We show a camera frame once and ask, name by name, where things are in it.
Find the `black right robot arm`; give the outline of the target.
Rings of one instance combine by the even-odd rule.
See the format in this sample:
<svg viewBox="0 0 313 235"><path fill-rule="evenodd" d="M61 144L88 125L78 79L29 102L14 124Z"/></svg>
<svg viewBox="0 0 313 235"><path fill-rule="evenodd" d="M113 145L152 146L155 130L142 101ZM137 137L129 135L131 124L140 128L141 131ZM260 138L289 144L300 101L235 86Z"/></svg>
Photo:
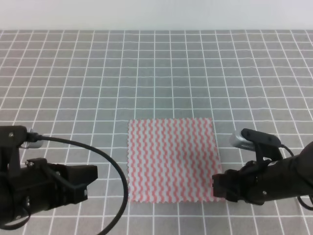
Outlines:
<svg viewBox="0 0 313 235"><path fill-rule="evenodd" d="M313 194L313 145L296 156L279 161L247 162L212 176L213 195L230 202L265 202Z"/></svg>

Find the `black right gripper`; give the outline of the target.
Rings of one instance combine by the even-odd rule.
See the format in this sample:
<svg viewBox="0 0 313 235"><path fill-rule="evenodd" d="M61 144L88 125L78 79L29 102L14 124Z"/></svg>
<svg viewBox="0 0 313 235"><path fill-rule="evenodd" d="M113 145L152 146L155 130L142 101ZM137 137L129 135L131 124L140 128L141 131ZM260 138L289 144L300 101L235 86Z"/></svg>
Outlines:
<svg viewBox="0 0 313 235"><path fill-rule="evenodd" d="M239 170L228 169L226 174L213 175L213 196L230 202L244 201L254 205L271 201L263 189L257 188L270 163L271 160L261 163L249 161Z"/></svg>

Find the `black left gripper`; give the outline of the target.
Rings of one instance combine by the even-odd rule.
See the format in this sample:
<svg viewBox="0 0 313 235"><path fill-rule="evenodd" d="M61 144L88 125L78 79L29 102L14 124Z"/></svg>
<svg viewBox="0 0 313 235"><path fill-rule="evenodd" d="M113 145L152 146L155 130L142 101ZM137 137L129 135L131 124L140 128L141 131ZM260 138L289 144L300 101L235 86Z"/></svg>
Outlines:
<svg viewBox="0 0 313 235"><path fill-rule="evenodd" d="M9 211L38 213L88 199L87 186L98 178L95 165L50 164L35 158L9 168Z"/></svg>

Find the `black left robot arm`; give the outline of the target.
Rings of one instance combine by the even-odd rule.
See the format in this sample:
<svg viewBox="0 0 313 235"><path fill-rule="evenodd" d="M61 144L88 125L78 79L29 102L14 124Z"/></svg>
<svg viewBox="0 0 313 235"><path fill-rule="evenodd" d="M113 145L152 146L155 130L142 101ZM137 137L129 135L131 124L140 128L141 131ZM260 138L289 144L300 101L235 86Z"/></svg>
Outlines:
<svg viewBox="0 0 313 235"><path fill-rule="evenodd" d="M88 185L98 178L95 165L51 164L30 160L17 177L0 175L0 222L87 200Z"/></svg>

